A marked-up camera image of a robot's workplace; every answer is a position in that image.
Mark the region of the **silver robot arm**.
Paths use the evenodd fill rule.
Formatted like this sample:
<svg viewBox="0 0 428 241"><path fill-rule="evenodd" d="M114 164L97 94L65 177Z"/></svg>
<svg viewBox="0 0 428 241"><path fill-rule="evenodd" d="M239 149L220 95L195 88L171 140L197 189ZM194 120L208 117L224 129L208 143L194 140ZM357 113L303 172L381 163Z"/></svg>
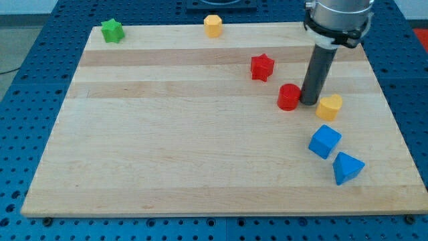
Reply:
<svg viewBox="0 0 428 241"><path fill-rule="evenodd" d="M320 48L355 48L371 27L373 4L373 0L307 0L304 29Z"/></svg>

